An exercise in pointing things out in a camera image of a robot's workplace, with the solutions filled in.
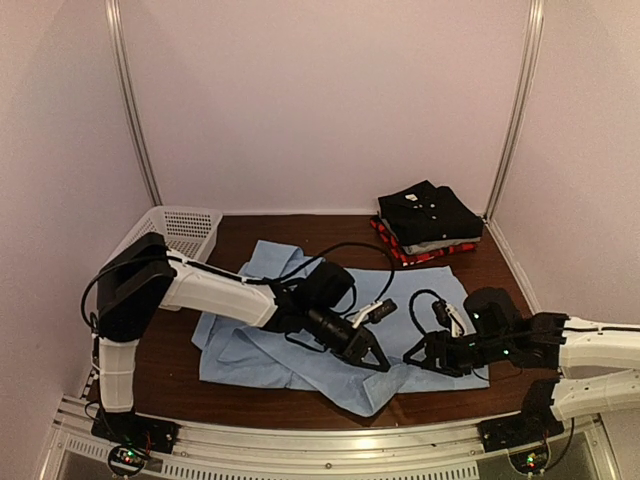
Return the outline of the red plaid shirt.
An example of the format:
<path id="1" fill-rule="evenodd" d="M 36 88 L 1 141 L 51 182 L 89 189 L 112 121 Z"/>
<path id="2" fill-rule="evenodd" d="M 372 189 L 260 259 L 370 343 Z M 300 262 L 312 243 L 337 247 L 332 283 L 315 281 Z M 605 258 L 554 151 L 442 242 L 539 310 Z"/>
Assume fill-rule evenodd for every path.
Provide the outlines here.
<path id="1" fill-rule="evenodd" d="M 406 255 L 403 252 L 402 246 L 399 244 L 399 241 L 396 239 L 395 235 L 391 232 L 390 229 L 388 229 L 384 225 L 382 220 L 377 215 L 372 216 L 369 219 L 369 224 L 376 231 L 377 235 L 385 244 L 385 246 L 389 248 L 393 257 L 399 260 L 403 267 L 424 264 L 431 260 L 435 260 L 445 256 L 467 253 L 467 252 L 474 252 L 477 249 L 477 243 L 476 244 L 467 243 L 467 244 L 462 244 L 458 246 L 448 247 L 446 249 L 431 251 L 431 252 L 420 254 L 420 255 L 414 255 L 414 256 Z"/>

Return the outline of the grey shirt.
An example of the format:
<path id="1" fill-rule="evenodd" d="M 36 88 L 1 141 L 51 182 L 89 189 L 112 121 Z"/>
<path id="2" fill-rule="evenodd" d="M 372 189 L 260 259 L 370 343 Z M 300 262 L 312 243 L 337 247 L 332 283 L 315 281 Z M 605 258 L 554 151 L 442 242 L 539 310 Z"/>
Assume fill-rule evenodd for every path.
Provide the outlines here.
<path id="1" fill-rule="evenodd" d="M 402 246 L 402 250 L 406 255 L 420 255 L 431 251 L 446 249 L 452 246 L 458 246 L 462 244 L 476 244 L 481 240 L 480 237 L 475 238 L 462 238 L 462 239 L 442 239 L 437 241 L 420 242 L 413 245 Z"/>

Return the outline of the light blue long sleeve shirt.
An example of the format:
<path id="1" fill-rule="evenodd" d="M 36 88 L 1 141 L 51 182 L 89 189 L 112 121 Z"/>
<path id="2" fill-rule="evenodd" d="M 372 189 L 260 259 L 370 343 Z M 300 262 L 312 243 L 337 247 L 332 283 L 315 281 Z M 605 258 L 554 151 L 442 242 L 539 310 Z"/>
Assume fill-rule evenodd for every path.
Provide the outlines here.
<path id="1" fill-rule="evenodd" d="M 200 351 L 199 378 L 204 382 L 262 389 L 317 391 L 336 406 L 371 417 L 396 394 L 464 391 L 488 387 L 488 370 L 476 367 L 458 378 L 404 362 L 403 356 L 424 333 L 440 329 L 432 304 L 442 298 L 457 310 L 467 293 L 448 267 L 400 271 L 352 268 L 354 292 L 338 303 L 338 312 L 359 310 L 377 297 L 391 299 L 396 311 L 367 328 L 375 336 L 390 368 L 376 370 L 368 354 L 364 365 L 341 358 L 345 342 L 325 332 L 299 329 L 285 335 L 251 327 L 211 313 L 201 314 L 191 341 Z"/>

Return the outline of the black shirt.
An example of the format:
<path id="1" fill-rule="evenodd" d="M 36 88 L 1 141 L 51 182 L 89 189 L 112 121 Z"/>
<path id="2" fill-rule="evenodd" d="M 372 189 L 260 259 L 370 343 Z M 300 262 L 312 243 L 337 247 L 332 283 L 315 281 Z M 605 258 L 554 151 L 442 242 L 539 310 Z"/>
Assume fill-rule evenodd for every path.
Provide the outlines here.
<path id="1" fill-rule="evenodd" d="M 469 240 L 483 233 L 482 219 L 448 186 L 422 181 L 378 198 L 379 216 L 402 246 Z"/>

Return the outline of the white plastic laundry basket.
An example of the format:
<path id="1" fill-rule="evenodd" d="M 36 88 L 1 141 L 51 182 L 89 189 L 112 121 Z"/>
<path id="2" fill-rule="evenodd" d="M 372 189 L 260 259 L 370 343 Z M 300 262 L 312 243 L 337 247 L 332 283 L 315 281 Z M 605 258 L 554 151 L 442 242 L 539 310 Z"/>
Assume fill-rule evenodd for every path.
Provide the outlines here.
<path id="1" fill-rule="evenodd" d="M 166 262 L 171 254 L 204 263 L 212 253 L 222 219 L 218 210 L 195 207 L 154 207 L 131 228 L 107 261 L 109 266 L 134 260 L 105 275 L 98 282 L 100 314 L 122 312 L 152 315 L 156 309 L 191 308 L 214 313 L 222 304 L 221 294 L 204 297 L 207 287 L 226 287 L 224 279 L 212 281 L 211 274 L 186 269 L 173 271 Z"/>

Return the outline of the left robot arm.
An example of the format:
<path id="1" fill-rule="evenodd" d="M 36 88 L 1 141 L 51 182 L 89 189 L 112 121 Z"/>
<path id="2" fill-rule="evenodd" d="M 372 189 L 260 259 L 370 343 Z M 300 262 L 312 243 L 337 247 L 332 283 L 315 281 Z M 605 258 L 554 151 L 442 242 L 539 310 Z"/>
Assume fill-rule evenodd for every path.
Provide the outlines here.
<path id="1" fill-rule="evenodd" d="M 396 305 L 382 297 L 349 320 L 335 308 L 355 289 L 342 266 L 320 257 L 307 261 L 304 277 L 250 278 L 193 260 L 147 233 L 106 263 L 81 296 L 97 360 L 100 406 L 106 429 L 123 444 L 137 442 L 144 424 L 134 415 L 136 350 L 159 309 L 191 309 L 229 317 L 278 334 L 306 331 L 344 363 L 378 372 L 389 360 L 368 324 Z"/>

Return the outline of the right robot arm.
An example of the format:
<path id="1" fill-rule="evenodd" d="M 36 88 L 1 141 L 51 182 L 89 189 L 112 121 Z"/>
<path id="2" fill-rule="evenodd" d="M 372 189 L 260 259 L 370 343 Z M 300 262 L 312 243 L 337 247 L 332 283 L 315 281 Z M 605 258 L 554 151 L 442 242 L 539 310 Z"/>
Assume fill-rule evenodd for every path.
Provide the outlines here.
<path id="1" fill-rule="evenodd" d="M 473 334 L 429 332 L 403 357 L 405 363 L 454 378 L 507 360 L 522 370 L 557 377 L 531 384 L 513 433 L 530 442 L 576 417 L 639 406 L 639 330 L 559 313 L 512 321 L 473 313 Z"/>

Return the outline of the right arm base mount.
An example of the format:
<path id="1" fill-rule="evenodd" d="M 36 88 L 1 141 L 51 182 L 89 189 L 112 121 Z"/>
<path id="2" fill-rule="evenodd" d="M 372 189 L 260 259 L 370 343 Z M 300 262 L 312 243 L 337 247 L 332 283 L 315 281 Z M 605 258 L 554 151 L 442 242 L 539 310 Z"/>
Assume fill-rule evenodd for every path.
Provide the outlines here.
<path id="1" fill-rule="evenodd" d="M 485 453 L 506 451 L 513 469 L 532 477 L 551 465 L 549 440 L 564 433 L 564 424 L 517 413 L 484 420 L 477 429 Z"/>

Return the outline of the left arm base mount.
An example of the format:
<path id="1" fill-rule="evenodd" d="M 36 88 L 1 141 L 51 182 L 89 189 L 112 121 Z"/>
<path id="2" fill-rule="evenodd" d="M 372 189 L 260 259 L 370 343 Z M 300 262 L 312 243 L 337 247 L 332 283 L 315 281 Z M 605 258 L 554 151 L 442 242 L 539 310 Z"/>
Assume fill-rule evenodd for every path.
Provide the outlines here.
<path id="1" fill-rule="evenodd" d="M 135 413 L 106 413 L 91 427 L 93 436 L 114 443 L 107 453 L 107 466 L 118 477 L 139 474 L 153 452 L 171 454 L 178 431 L 173 421 Z"/>

